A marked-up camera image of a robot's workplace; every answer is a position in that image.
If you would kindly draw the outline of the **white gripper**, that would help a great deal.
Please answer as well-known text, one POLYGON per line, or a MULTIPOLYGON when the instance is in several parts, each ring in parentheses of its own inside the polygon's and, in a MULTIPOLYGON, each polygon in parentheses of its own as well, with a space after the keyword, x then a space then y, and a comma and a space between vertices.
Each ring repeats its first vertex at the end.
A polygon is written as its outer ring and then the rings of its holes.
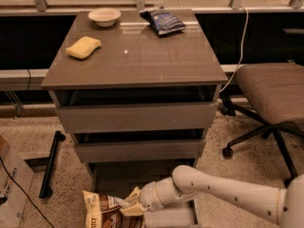
POLYGON ((142 190, 136 186, 128 196, 128 202, 137 202, 121 208, 121 213, 126 217, 142 216, 146 211, 161 210, 166 204, 176 200, 178 189, 171 178, 160 181, 152 181, 145 185, 142 190))

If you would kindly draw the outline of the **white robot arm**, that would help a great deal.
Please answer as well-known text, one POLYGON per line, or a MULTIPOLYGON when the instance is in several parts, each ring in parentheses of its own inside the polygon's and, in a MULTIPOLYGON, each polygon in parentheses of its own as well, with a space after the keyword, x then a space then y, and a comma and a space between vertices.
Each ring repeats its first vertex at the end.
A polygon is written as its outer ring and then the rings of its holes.
POLYGON ((124 200, 121 212, 140 216, 165 205, 193 200, 206 193, 266 219, 280 228, 304 228, 304 176, 293 179, 286 188, 274 188, 239 180, 211 176, 180 165, 170 177, 135 188, 124 200))

